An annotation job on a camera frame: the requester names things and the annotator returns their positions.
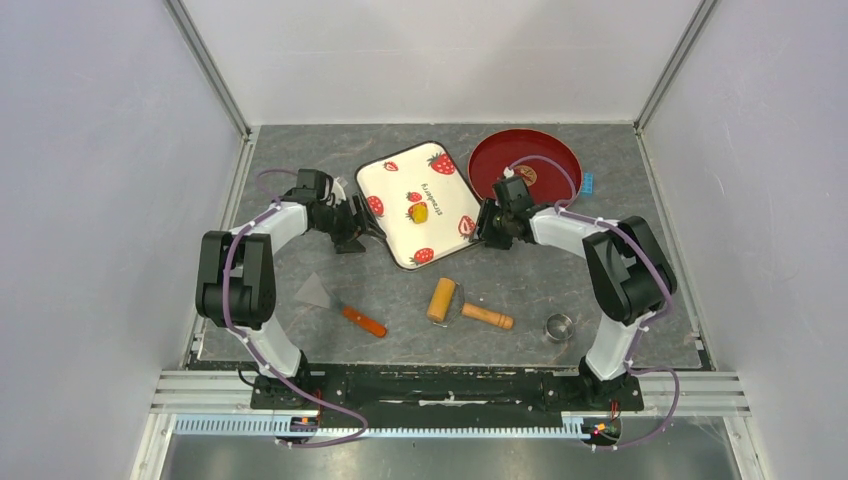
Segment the yellow dough piece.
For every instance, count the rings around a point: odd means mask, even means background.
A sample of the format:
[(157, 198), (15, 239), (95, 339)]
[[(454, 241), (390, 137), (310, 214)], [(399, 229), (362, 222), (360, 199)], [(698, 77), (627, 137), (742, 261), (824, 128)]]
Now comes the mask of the yellow dough piece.
[(429, 218), (429, 210), (426, 202), (412, 204), (407, 210), (407, 218), (416, 225), (425, 223)]

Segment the white strawberry print tray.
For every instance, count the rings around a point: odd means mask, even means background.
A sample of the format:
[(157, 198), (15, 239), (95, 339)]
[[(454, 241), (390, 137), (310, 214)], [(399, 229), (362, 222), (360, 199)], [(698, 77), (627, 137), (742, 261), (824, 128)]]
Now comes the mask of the white strawberry print tray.
[(442, 144), (366, 163), (355, 182), (400, 268), (417, 270), (472, 245), (480, 202)]

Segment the wooden dough roller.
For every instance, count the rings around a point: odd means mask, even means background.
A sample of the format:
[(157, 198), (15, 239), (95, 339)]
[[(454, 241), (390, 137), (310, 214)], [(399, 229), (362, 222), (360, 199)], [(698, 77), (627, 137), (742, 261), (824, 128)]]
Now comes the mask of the wooden dough roller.
[(514, 326), (511, 316), (471, 303), (459, 283), (441, 277), (430, 298), (426, 318), (435, 325), (447, 327), (457, 317), (476, 320), (503, 330), (511, 330)]

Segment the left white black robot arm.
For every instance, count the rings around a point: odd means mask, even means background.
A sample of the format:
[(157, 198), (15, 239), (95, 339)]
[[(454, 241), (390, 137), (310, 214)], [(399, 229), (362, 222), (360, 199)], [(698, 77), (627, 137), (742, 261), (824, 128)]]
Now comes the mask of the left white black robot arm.
[(360, 193), (348, 195), (341, 180), (317, 170), (295, 172), (295, 185), (271, 193), (269, 206), (230, 230), (201, 239), (195, 291), (197, 313), (226, 330), (248, 351), (260, 375), (277, 380), (276, 396), (291, 408), (314, 393), (305, 353), (275, 316), (275, 255), (311, 230), (325, 233), (338, 254), (362, 253), (360, 238), (381, 233)]

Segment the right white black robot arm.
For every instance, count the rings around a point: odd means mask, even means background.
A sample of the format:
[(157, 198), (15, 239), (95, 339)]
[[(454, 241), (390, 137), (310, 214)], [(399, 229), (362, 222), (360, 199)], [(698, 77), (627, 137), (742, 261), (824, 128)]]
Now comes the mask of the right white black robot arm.
[(555, 247), (584, 259), (602, 312), (592, 346), (579, 364), (577, 392), (591, 408), (612, 401), (633, 373), (633, 356), (650, 325), (669, 312), (677, 279), (647, 222), (605, 220), (538, 204), (519, 177), (499, 180), (483, 202), (476, 241), (508, 250), (516, 240)]

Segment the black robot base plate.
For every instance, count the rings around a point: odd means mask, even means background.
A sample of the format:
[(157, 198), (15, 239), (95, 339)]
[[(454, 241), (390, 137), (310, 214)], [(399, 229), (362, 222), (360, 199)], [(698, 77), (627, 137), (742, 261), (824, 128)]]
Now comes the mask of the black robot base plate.
[(244, 383), (251, 409), (290, 411), (300, 427), (554, 427), (566, 412), (645, 407), (633, 376), (597, 387), (576, 371), (541, 368), (316, 364), (290, 386), (269, 374)]

